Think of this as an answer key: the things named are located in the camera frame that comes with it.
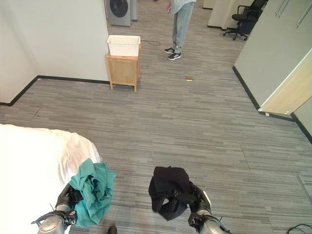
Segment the plastic basket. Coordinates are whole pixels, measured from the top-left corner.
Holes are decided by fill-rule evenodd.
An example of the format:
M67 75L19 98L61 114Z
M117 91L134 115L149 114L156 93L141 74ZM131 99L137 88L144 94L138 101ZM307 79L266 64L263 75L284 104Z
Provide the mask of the plastic basket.
M112 56L138 56L139 36L110 35L107 39Z

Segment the office chair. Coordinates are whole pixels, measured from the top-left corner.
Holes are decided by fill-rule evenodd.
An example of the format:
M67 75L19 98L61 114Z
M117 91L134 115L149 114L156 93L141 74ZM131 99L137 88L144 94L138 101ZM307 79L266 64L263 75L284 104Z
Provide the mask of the office chair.
M261 8L266 4L268 0L254 0L250 6L239 5L237 7L237 14L232 15L232 19L238 21L237 28L226 31L223 35L230 33L235 33L235 37L233 40L236 39L237 34L240 34L244 37L244 40L247 40L246 34L249 34L257 23L262 10ZM239 8L245 7L243 14L239 14Z

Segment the person's foot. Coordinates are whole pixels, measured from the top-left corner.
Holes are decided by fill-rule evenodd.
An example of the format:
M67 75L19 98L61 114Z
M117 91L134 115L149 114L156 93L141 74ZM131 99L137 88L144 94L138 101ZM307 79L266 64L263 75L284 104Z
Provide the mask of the person's foot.
M111 226L109 229L108 229L108 232L107 234L117 234L117 228L115 225Z
M167 54L173 54L174 52L175 52L175 50L172 47L165 49L165 53L167 53Z
M173 53L172 55L170 55L168 57L169 60L176 60L176 59L179 59L181 58L181 53L177 54L177 53Z

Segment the jeans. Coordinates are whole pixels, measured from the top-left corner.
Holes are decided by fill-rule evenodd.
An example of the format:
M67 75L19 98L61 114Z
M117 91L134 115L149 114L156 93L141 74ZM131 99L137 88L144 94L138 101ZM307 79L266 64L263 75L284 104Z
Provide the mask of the jeans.
M195 2L187 3L175 13L174 29L172 32L172 48L175 50L175 53L181 53L194 5Z

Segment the baseboard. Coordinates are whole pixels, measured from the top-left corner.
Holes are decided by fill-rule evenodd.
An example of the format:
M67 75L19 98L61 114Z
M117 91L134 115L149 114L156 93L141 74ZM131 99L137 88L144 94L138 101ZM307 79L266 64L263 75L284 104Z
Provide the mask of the baseboard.
M1 106L13 106L15 102L18 101L18 99L36 82L37 77L33 78L33 80L31 82L29 82L25 88L22 89L22 91L20 91L15 98L13 98L13 100L10 103L6 103L6 102L0 102Z
M78 79L78 78L67 78L67 77L51 77L51 76L36 76L31 82L29 82L22 91L20 91L10 103L0 102L0 106L13 106L15 102L38 80L38 79L56 79L56 80L67 80L76 82L88 82L98 84L109 84L106 80L95 80L95 79Z
M222 31L226 31L226 29L223 29L220 26L210 26L210 25L207 25L207 28L218 28L218 29L221 29Z
M259 111L259 114L264 115L264 116L270 116L270 117L274 117L274 118L279 118L279 119L290 121L290 122L295 122L292 117L279 116L279 115L276 115L274 113L267 113L267 112L263 112L263 111Z
M242 84L243 88L245 89L249 99L252 101L253 103L253 106L255 107L255 109L258 111L258 109L260 108L260 105L259 103L256 101L256 99L254 98L253 94L251 93L250 89L248 88L247 84L245 83L244 79L242 78L242 76L240 75L239 71L236 69L235 66L232 67L235 75L237 76L238 80L240 81L240 83ZM266 112L262 112L262 111L258 111L258 113L260 115L264 115L264 116L270 116L270 117L273 117L273 118L279 118L279 119L282 119L282 120L286 120L286 121L290 121L290 122L294 122L294 120L292 118L287 118L287 117L284 117L284 116L279 116L279 115L276 115L274 113L266 113Z
M309 133L309 131L306 129L306 127L303 125L303 123L298 119L296 114L293 112L291 113L291 117L294 119L295 123L298 125L300 130L303 132L303 134L307 137L308 141L312 144L312 136Z
M220 26L210 26L210 25L207 25L207 28L218 28L218 29L221 29L222 31L234 30L234 29L236 29L236 28L226 28L226 29L223 29L223 28L220 27Z
M79 79L79 78L52 77L52 76L37 76L37 79L56 79L56 80L76 81L76 82L97 83L97 84L109 84L109 81L97 80L97 79Z
M260 108L259 103L256 101L256 99L254 98L253 94L251 93L251 91L249 90L247 84L245 83L245 81L243 80L242 76L240 75L239 71L236 69L235 66L232 67L235 75L237 76L238 80L240 81L240 83L242 84L243 88L245 89L248 97L250 98L250 100L252 101L254 107L256 110L258 110Z

